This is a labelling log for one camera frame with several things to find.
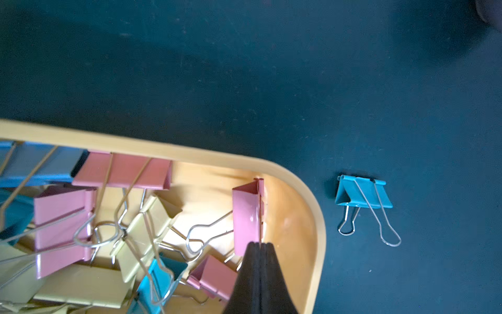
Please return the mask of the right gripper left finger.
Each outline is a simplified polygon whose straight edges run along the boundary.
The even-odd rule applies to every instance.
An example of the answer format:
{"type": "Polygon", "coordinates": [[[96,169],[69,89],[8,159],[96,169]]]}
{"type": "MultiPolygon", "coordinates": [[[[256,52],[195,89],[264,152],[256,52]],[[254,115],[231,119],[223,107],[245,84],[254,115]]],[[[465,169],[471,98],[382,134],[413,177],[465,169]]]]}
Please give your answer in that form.
{"type": "Polygon", "coordinates": [[[260,244],[249,243],[224,313],[260,313],[260,244]]]}

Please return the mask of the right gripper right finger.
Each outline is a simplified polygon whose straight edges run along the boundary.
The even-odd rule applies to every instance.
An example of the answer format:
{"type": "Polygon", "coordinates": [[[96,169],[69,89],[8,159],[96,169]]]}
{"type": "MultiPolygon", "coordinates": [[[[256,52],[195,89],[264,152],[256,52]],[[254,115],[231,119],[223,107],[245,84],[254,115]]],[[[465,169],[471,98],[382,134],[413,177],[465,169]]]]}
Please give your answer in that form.
{"type": "Polygon", "coordinates": [[[260,247],[260,310],[261,313],[298,313],[271,243],[260,247]]]}

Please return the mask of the yellow plastic storage box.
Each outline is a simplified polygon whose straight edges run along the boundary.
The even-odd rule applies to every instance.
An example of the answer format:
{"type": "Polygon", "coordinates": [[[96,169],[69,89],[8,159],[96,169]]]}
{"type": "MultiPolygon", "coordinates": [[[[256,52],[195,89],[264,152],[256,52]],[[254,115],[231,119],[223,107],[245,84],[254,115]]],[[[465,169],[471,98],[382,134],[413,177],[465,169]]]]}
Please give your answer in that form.
{"type": "Polygon", "coordinates": [[[238,179],[270,179],[265,239],[276,247],[298,311],[314,310],[326,255],[326,226],[312,191],[286,168],[248,156],[6,119],[1,120],[1,137],[172,160],[175,183],[191,174],[202,183],[228,183],[231,187],[238,179]]]}

